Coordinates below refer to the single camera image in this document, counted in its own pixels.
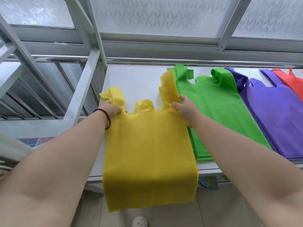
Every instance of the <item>hand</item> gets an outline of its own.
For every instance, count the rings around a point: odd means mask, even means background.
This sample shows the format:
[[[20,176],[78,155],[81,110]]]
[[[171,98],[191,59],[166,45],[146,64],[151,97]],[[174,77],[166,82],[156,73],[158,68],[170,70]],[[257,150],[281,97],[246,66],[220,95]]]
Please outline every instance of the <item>hand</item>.
[[[197,106],[185,95],[180,95],[180,99],[183,101],[183,103],[173,102],[172,106],[176,108],[179,111],[180,115],[185,118],[187,126],[193,127],[195,118],[201,112]]]
[[[117,107],[116,105],[112,105],[109,103],[109,100],[107,101],[100,101],[99,107],[100,109],[105,110],[108,113],[108,116],[112,118],[115,116],[119,111],[121,111],[120,107]]]

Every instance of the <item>white shoe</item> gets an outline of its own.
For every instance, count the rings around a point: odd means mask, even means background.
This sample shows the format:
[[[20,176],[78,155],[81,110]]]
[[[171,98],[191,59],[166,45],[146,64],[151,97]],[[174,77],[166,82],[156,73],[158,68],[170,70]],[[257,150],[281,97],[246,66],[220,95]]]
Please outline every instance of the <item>white shoe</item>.
[[[138,216],[133,220],[131,227],[147,227],[147,220],[145,217]]]

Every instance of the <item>white table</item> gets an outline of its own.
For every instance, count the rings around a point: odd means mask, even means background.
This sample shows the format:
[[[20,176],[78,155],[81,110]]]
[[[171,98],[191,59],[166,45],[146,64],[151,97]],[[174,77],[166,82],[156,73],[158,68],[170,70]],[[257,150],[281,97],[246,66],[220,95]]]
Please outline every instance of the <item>white table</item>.
[[[166,69],[173,66],[138,66],[138,65],[109,65],[104,80],[103,91],[108,87],[119,87],[122,89],[126,109],[130,113],[134,110],[136,101],[142,99],[150,99],[154,103],[156,110],[161,109],[162,102],[159,95],[158,87],[161,85],[160,77],[166,72]],[[215,67],[190,67],[194,70],[194,77],[207,75],[211,76],[210,71]],[[255,68],[235,68],[235,71],[262,81],[266,86],[272,84],[258,69]],[[297,77],[303,78],[302,70],[294,70]],[[90,173],[89,182],[101,182],[103,176],[105,156],[105,139],[103,139],[99,153]],[[294,162],[298,167],[303,168],[303,161]],[[222,175],[222,171],[214,161],[198,162],[199,176]]]

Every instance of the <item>frosted glass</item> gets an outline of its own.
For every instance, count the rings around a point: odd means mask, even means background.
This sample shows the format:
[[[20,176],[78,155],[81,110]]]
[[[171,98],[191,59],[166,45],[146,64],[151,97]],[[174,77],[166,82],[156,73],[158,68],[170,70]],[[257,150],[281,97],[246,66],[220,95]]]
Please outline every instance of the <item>frosted glass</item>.
[[[92,0],[103,33],[220,38],[238,0]]]
[[[252,0],[233,36],[303,39],[303,0]]]
[[[64,0],[0,0],[9,24],[74,28]]]

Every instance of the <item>tiled floor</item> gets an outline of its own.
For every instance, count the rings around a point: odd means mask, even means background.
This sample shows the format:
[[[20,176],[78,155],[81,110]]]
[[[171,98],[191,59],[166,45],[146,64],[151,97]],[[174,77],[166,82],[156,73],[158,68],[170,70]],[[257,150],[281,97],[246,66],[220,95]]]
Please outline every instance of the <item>tiled floor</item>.
[[[149,227],[262,227],[260,220],[233,185],[219,191],[197,189],[193,203],[129,209],[109,213],[102,195],[85,191],[71,227],[131,227],[143,215]]]

